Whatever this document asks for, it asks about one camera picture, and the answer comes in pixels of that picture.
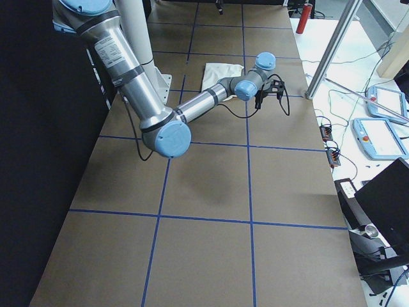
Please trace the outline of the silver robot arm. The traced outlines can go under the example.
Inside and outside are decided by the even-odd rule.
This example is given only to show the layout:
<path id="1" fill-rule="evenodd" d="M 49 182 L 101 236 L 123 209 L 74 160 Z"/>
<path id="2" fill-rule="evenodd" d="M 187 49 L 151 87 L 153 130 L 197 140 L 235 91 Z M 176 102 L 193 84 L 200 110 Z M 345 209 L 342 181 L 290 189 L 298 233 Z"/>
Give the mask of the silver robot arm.
<path id="1" fill-rule="evenodd" d="M 166 105 L 170 76 L 162 75 L 153 62 L 142 1 L 53 1 L 54 28 L 78 35 L 102 61 L 113 85 L 140 119 L 143 143 L 163 157 L 183 155 L 189 148 L 188 123 L 235 95 L 255 100 L 274 93 L 286 94 L 284 81 L 274 73 L 275 56 L 257 55 L 247 74 L 225 77 L 173 109 Z"/>

